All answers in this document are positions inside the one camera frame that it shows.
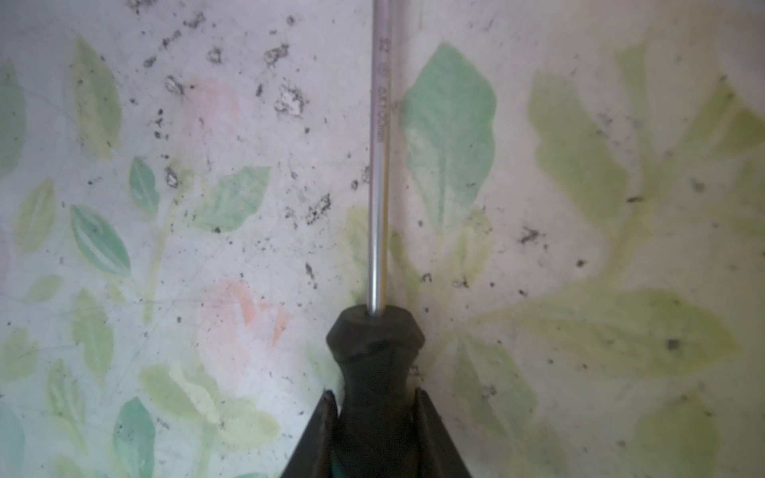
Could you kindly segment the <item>green black handled screwdriver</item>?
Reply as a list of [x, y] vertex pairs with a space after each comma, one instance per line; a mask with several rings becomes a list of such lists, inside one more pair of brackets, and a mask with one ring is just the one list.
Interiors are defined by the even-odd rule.
[[331, 451], [335, 477], [418, 472], [406, 376], [424, 337], [412, 315], [390, 308], [386, 297], [393, 23], [394, 4], [374, 2], [367, 304], [344, 310], [327, 337], [344, 379]]

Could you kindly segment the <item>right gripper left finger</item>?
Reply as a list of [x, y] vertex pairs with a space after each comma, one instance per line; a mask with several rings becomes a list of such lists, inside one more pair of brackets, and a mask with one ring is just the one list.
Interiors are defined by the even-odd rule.
[[338, 420], [336, 396], [325, 390], [283, 470], [282, 478], [331, 478], [334, 429]]

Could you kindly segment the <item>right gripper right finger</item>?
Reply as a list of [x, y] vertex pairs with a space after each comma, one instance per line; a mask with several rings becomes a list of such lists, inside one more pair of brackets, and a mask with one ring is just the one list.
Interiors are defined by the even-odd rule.
[[418, 442], [418, 477], [471, 478], [434, 403], [422, 388], [414, 397], [414, 426]]

